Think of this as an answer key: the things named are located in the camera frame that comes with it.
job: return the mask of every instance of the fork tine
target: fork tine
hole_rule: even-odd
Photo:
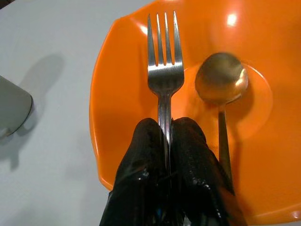
[[[168,33],[168,25],[167,25],[167,14],[164,13],[165,16],[165,45],[166,45],[166,63],[171,63],[171,52],[170,52],[170,43],[169,43],[169,33]]]
[[[148,65],[156,65],[154,42],[151,32],[151,16],[147,20],[147,52],[148,52]]]
[[[174,11],[174,62],[175,63],[182,62],[180,35],[179,35],[179,28],[178,28],[177,16],[175,14],[175,11]]]
[[[157,29],[158,29],[158,64],[163,64],[162,39],[161,39],[161,30],[160,30],[158,13],[157,13]]]

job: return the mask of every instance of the spoon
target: spoon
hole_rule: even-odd
[[[214,53],[200,67],[195,80],[198,95],[218,106],[219,161],[232,182],[225,105],[240,98],[248,86],[241,62],[230,53]]]

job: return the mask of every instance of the orange plate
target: orange plate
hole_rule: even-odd
[[[136,124],[157,118],[158,100],[147,85],[147,16],[155,28],[155,14],[163,18],[166,11],[172,27],[173,10],[185,67],[184,86],[172,99],[173,118],[196,120],[217,154],[217,109],[200,100],[194,79],[210,54],[236,55],[250,79],[243,97],[226,108],[239,203],[251,225],[300,219],[300,0],[161,0],[117,20],[91,85],[90,129],[100,181],[112,189]]]

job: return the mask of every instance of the white table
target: white table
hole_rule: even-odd
[[[112,22],[148,2],[17,0],[0,10],[0,75],[35,102],[0,141],[1,226],[99,225],[108,192],[89,134],[92,71]]]

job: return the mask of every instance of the metal fork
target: metal fork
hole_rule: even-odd
[[[177,17],[174,12],[174,63],[171,58],[167,14],[165,16],[166,64],[163,60],[163,49],[159,16],[157,14],[158,34],[158,65],[156,65],[154,42],[151,32],[151,17],[148,17],[148,85],[158,96],[158,123],[164,134],[166,169],[170,174],[170,144],[171,144],[171,97],[184,83],[184,69],[180,44]]]

